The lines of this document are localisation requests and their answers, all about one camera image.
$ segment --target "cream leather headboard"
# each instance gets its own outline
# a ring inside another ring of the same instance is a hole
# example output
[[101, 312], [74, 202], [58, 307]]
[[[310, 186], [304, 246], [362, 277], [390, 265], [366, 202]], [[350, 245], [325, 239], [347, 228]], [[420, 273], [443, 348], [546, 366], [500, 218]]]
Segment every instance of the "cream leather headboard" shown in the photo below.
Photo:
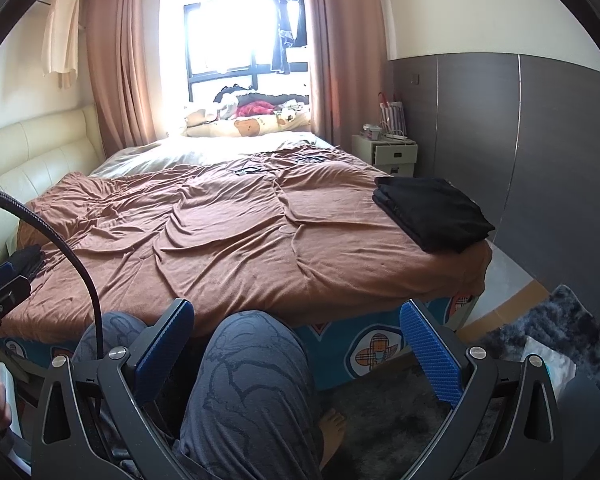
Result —
[[[71, 171], [91, 173], [104, 159], [94, 105], [0, 129], [0, 189], [22, 203]], [[18, 219], [0, 209], [0, 263], [17, 227]]]

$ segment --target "brown blanket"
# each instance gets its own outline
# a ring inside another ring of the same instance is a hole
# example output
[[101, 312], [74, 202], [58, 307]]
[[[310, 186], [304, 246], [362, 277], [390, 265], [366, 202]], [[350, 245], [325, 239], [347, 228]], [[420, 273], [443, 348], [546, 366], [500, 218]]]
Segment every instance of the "brown blanket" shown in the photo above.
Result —
[[[407, 298], [480, 294], [486, 242], [426, 254], [371, 200], [379, 172], [302, 147], [226, 164], [114, 179], [71, 173], [30, 207], [90, 272], [103, 312], [155, 322], [176, 298], [194, 335], [260, 309], [292, 326], [396, 308]], [[40, 240], [28, 226], [21, 246]], [[51, 244], [32, 295], [1, 336], [77, 340], [93, 319], [80, 277]]]

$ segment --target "white towel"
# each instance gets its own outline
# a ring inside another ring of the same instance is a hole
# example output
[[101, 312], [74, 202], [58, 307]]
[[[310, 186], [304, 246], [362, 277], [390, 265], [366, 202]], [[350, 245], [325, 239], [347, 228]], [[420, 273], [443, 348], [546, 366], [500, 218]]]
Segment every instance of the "white towel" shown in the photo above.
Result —
[[80, 0], [51, 0], [42, 43], [42, 70], [58, 73], [60, 88], [78, 77], [78, 10]]

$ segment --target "metal bolt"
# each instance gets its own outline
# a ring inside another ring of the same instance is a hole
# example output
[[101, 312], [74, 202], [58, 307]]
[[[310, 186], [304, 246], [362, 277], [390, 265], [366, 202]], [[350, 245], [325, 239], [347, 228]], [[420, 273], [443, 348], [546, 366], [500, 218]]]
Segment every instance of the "metal bolt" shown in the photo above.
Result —
[[484, 359], [487, 357], [487, 351], [479, 346], [474, 346], [469, 350], [469, 355], [474, 359]]
[[123, 346], [116, 346], [109, 350], [109, 359], [118, 360], [122, 359], [126, 354], [126, 348]]
[[65, 363], [66, 363], [66, 357], [63, 355], [54, 357], [54, 360], [51, 361], [51, 364], [53, 365], [54, 368], [59, 368], [61, 366], [64, 366]]
[[544, 362], [542, 361], [542, 358], [537, 355], [529, 356], [529, 362], [536, 368], [539, 368], [544, 364]]

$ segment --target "gray rug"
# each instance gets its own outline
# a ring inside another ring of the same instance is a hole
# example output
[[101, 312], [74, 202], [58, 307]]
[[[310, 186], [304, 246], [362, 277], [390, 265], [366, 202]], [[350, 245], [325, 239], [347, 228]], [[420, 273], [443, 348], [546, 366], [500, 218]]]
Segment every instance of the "gray rug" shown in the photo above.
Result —
[[[516, 322], [488, 333], [477, 343], [494, 358], [519, 360], [529, 335], [573, 360], [600, 389], [600, 327], [566, 286]], [[322, 403], [347, 416], [347, 434], [324, 470], [325, 480], [397, 480], [436, 433], [450, 407], [438, 402], [418, 365], [391, 376], [353, 381], [324, 392]], [[494, 424], [499, 401], [492, 401], [476, 438], [458, 468], [478, 461]]]

